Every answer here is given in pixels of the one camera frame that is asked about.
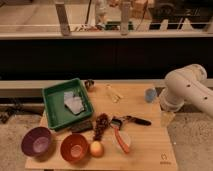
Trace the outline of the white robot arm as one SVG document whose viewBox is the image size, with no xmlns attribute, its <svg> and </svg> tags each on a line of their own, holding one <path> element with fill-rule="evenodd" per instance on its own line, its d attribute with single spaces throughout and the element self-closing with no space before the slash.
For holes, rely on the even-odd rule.
<svg viewBox="0 0 213 171">
<path fill-rule="evenodd" d="M 187 65 L 170 71 L 164 79 L 165 88 L 159 95 L 161 126 L 167 127 L 185 102 L 213 118 L 213 90 L 203 84 L 207 79 L 205 68 L 199 64 Z"/>
</svg>

